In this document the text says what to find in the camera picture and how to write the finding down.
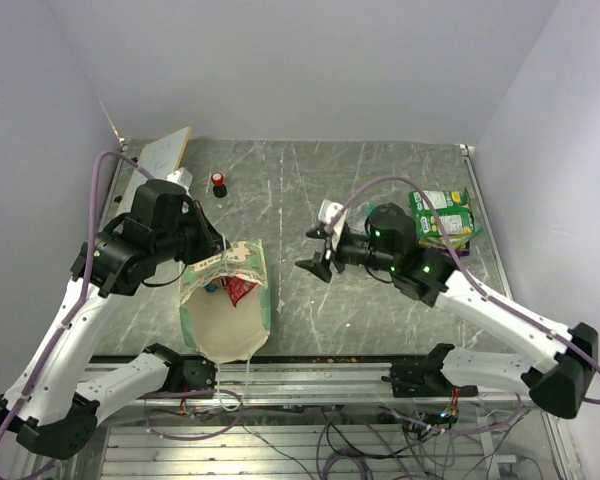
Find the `green illustrated paper bag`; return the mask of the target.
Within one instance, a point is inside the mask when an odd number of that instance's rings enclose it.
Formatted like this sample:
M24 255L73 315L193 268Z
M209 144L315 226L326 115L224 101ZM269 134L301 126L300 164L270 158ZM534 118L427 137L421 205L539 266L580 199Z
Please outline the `green illustrated paper bag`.
M264 243L242 240L213 257L184 268L179 281L180 326L184 344L216 368L232 362L250 362L271 332L272 307ZM233 307L224 289L207 293L204 286L216 278L239 277L259 284Z

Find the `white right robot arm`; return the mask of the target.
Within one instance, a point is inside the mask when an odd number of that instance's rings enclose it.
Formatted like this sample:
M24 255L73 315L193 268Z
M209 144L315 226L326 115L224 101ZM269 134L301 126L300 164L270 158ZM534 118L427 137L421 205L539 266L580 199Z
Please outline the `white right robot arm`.
M386 272L401 294L474 323L512 350L474 352L438 344L415 373L392 369L387 380L394 391L425 389L439 396L455 388L487 387L527 395L563 419L577 416L594 377L595 329L543 318L464 274L449 256L421 246L414 219L393 203L375 208L361 233L349 228L341 208L323 202L317 226L306 233L323 240L323 247L296 261L297 267L324 282L348 265Z

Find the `green Fox's candy packet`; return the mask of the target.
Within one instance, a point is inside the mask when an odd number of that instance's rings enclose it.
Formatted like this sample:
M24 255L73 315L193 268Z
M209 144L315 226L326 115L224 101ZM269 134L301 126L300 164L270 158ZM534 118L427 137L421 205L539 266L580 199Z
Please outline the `green Fox's candy packet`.
M463 190L425 190L425 196L439 215L452 215L458 212L470 212L471 202L467 189ZM429 204L418 191L409 193L409 206L413 215L428 215Z

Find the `purple Fox's candy packet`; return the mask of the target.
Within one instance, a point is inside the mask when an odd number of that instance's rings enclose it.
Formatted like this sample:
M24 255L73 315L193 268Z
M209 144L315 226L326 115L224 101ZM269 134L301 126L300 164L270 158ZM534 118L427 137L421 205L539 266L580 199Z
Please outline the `purple Fox's candy packet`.
M472 235L450 236L449 241L459 257L465 257L470 254L470 242ZM446 243L442 237L425 237L419 239L419 244L425 248L434 249L449 254Z

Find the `yellow green candy packet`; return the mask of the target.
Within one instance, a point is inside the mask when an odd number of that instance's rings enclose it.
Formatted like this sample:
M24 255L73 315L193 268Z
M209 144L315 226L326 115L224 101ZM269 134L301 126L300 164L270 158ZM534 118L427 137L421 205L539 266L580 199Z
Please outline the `yellow green candy packet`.
M438 214L436 219L430 212L422 212L415 217L417 232L424 238L441 238L440 227L443 227L449 237L462 237L474 231L473 215L468 211Z

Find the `green spring tea candy packet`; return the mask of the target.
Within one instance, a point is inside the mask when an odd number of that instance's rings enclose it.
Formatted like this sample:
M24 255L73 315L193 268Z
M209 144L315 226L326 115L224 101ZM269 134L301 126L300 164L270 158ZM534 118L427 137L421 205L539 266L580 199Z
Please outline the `green spring tea candy packet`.
M450 235L448 234L448 240L456 251L469 251L471 241L479 236L482 233L482 228L480 226L476 227L474 230L471 230L469 233L459 234L459 235ZM439 249L447 249L447 245L442 236L440 237L430 237L426 240L426 244L429 247L439 248Z

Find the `small red candy packet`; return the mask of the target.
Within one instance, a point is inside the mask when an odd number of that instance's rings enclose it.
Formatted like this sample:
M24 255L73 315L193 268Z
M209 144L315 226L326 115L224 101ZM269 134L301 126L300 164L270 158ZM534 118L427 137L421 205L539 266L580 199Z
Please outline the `small red candy packet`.
M259 284L257 282L244 280L239 277L228 277L224 286L224 290L227 293L233 307L236 308L238 303L258 286Z

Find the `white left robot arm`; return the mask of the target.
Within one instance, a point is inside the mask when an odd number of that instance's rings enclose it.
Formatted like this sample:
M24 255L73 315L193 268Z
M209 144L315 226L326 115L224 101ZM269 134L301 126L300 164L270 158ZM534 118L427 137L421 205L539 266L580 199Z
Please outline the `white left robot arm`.
M34 357L0 394L0 428L26 450L57 460L78 453L97 427L129 402L183 387L184 358L153 344L118 369L80 377L104 326L163 263L193 265L221 251L221 237L182 186L150 179L131 209L81 247L63 301Z

